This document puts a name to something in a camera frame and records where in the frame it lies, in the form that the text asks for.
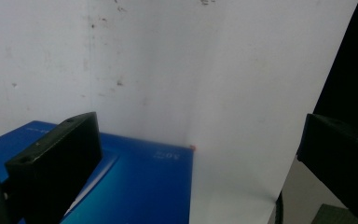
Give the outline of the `dark green object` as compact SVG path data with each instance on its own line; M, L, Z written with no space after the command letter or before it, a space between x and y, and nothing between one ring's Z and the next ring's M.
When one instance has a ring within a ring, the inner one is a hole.
M323 203L311 224L358 224L358 218L347 208Z

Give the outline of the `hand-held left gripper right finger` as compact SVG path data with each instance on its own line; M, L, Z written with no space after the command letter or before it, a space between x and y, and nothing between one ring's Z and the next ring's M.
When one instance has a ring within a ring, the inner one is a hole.
M358 217L358 130L337 119L308 114L297 159Z

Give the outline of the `blue cardboard box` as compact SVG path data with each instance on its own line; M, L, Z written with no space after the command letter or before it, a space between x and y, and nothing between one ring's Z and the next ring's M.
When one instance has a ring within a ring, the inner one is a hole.
M32 121L0 136L0 224L9 217L5 162L54 129ZM59 224L188 224L193 152L99 133L103 157Z

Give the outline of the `white paper sheet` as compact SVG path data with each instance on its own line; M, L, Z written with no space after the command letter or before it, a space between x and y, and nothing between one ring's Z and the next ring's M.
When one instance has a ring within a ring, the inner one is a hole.
M0 0L0 134L94 111L196 150L191 224L268 224L358 0Z

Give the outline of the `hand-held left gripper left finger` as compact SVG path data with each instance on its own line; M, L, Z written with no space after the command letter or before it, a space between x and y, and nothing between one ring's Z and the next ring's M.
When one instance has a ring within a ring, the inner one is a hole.
M59 224L102 157L94 112L60 123L5 162L10 219Z

